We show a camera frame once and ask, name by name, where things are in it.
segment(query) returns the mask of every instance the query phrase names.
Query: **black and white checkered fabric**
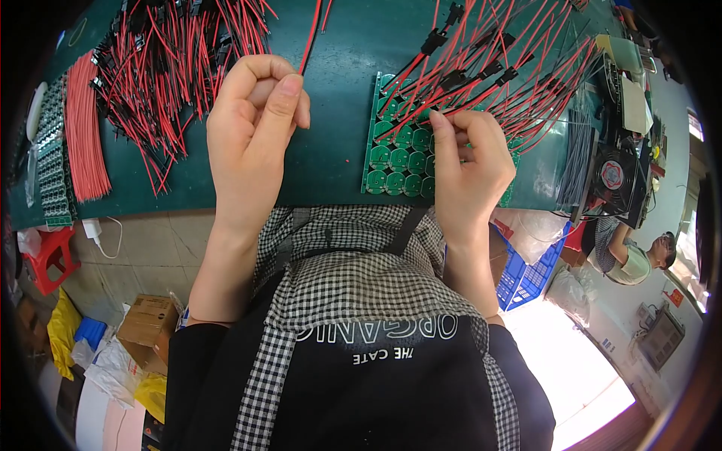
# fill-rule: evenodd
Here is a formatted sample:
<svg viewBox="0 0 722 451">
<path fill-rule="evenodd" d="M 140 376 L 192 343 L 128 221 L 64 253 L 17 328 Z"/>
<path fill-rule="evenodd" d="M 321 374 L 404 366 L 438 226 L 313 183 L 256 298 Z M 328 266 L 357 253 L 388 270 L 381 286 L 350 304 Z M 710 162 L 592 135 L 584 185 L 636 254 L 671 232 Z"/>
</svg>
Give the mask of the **black and white checkered fabric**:
<svg viewBox="0 0 722 451">
<path fill-rule="evenodd" d="M 273 422 L 295 343 L 293 333 L 264 328 L 240 402 L 232 450 L 265 450 L 271 444 Z"/>
<path fill-rule="evenodd" d="M 476 308 L 440 280 L 445 243 L 430 210 L 402 256 L 380 252 L 398 231 L 408 206 L 321 206 L 273 210 L 258 238 L 254 286 L 276 270 L 281 280 L 266 317 L 264 338 L 245 387 L 232 450 L 269 446 L 283 380 L 297 336 L 319 325 L 418 320 L 465 315 L 489 380 L 499 450 L 519 448 L 516 403 L 488 352 L 489 329 Z M 305 258 L 308 251 L 352 248 Z"/>
<path fill-rule="evenodd" d="M 599 264 L 601 272 L 606 274 L 610 272 L 614 265 L 617 264 L 617 259 L 609 252 L 609 243 L 612 241 L 612 235 L 619 225 L 617 218 L 600 218 L 596 222 L 596 231 L 594 234 L 594 252 L 596 256 L 596 262 Z M 631 238 L 624 239 L 625 246 L 634 246 L 638 248 L 636 241 Z"/>
</svg>

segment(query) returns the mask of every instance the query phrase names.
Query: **fingernail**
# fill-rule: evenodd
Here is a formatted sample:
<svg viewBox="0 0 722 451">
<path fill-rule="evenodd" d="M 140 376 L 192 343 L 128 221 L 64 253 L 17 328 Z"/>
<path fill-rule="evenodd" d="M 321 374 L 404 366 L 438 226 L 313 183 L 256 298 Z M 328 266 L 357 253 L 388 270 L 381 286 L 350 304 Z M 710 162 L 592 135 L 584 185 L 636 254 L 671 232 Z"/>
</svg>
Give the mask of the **fingernail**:
<svg viewBox="0 0 722 451">
<path fill-rule="evenodd" d="M 303 88 L 303 77 L 300 75 L 288 75 L 281 82 L 281 93 L 285 95 L 300 95 Z"/>
<path fill-rule="evenodd" d="M 443 115 L 436 110 L 429 111 L 429 122 L 433 128 L 442 127 L 444 125 Z"/>
</svg>

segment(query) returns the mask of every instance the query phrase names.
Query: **yellow plastic bag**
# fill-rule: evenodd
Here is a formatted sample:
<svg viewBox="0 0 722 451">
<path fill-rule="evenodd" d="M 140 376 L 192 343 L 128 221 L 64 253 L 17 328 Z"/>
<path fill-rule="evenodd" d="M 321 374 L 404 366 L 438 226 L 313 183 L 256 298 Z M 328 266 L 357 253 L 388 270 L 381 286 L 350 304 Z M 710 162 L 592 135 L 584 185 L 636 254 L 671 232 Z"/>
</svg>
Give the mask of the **yellow plastic bag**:
<svg viewBox="0 0 722 451">
<path fill-rule="evenodd" d="M 135 398 L 161 423 L 165 424 L 165 383 L 166 376 L 149 373 L 136 388 Z"/>
<path fill-rule="evenodd" d="M 73 336 L 80 327 L 81 319 L 82 317 L 61 287 L 60 299 L 58 299 L 58 304 L 53 309 L 48 322 L 48 337 L 53 352 L 53 363 L 58 368 L 60 375 L 70 380 L 73 380 L 70 367 L 75 365 L 70 357 L 73 346 L 75 346 Z"/>
</svg>

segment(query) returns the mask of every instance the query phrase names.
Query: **red plastic stool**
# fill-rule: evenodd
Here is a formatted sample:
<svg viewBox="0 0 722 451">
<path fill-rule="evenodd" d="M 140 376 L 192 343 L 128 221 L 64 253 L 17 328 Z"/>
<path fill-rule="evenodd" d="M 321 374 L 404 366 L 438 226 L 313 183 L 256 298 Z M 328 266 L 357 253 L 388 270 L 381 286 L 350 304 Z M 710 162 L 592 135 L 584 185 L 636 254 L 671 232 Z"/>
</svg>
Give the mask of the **red plastic stool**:
<svg viewBox="0 0 722 451">
<path fill-rule="evenodd" d="M 75 229 L 72 227 L 64 227 L 57 232 L 40 232 L 40 253 L 33 258 L 28 254 L 22 254 L 30 263 L 32 269 L 33 281 L 43 296 L 47 296 L 54 292 L 65 279 L 68 278 L 73 271 L 80 268 L 80 262 L 73 263 L 70 256 L 70 238 L 75 235 Z M 65 266 L 60 263 L 63 258 Z M 51 281 L 48 276 L 48 269 L 55 266 L 62 272 L 58 280 Z"/>
<path fill-rule="evenodd" d="M 582 250 L 582 235 L 584 235 L 584 227 L 586 222 L 582 222 L 567 236 L 567 240 L 564 242 L 564 247 L 580 252 Z"/>
</svg>

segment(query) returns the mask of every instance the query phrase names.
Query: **window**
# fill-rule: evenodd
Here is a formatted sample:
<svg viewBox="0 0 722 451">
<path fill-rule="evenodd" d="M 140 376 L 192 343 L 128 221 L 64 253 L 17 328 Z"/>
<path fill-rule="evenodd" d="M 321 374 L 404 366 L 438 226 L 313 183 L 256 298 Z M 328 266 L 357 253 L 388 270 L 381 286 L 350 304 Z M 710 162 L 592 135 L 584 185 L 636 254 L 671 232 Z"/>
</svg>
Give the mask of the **window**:
<svg viewBox="0 0 722 451">
<path fill-rule="evenodd" d="M 690 118 L 690 134 L 704 142 L 705 136 L 702 134 L 702 124 L 700 120 L 691 113 L 688 113 L 687 116 Z"/>
<path fill-rule="evenodd" d="M 684 213 L 677 234 L 677 259 L 667 270 L 687 290 L 689 298 L 694 299 L 697 309 L 707 312 L 709 293 L 700 285 L 700 269 L 697 266 L 697 199 L 687 194 L 684 201 Z"/>
</svg>

